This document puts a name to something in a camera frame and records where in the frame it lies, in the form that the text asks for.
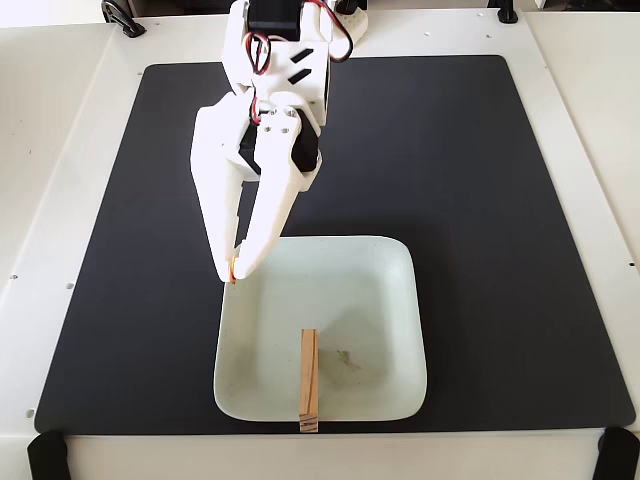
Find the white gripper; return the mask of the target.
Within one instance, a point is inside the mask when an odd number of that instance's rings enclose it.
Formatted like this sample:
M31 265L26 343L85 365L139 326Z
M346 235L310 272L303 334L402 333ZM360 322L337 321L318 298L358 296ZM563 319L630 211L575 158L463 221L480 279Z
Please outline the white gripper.
M246 279L269 256L298 192L308 190L322 162L329 45L230 33L223 67L232 86L198 110L191 173L218 276ZM245 239L236 254L238 208L245 182L258 189Z

